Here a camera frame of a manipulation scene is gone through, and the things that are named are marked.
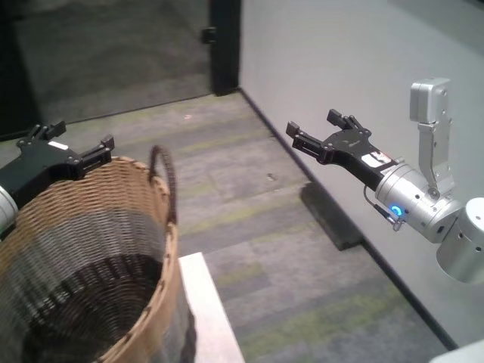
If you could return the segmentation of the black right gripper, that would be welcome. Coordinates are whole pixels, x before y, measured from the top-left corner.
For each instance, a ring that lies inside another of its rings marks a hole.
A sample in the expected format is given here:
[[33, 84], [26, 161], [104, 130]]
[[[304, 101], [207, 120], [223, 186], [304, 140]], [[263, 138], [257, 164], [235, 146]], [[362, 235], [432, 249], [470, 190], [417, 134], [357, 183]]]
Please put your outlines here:
[[289, 122], [286, 134], [293, 139], [292, 148], [313, 157], [322, 165], [343, 167], [372, 191], [384, 177], [384, 170], [397, 162], [369, 142], [369, 131], [353, 116], [344, 116], [335, 109], [329, 109], [327, 121], [345, 131], [332, 134], [322, 145], [317, 138], [306, 134], [296, 123]]

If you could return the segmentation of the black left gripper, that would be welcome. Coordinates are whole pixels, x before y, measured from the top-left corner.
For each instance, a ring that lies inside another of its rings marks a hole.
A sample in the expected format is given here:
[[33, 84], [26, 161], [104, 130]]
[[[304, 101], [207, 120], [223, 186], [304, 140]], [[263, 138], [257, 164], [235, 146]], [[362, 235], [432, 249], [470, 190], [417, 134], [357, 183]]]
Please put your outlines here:
[[[31, 139], [51, 140], [65, 131], [64, 121], [35, 125]], [[31, 141], [20, 149], [20, 156], [1, 168], [1, 186], [18, 207], [23, 207], [55, 182], [79, 180], [84, 173], [110, 163], [114, 148], [112, 135], [80, 155], [56, 141]]]

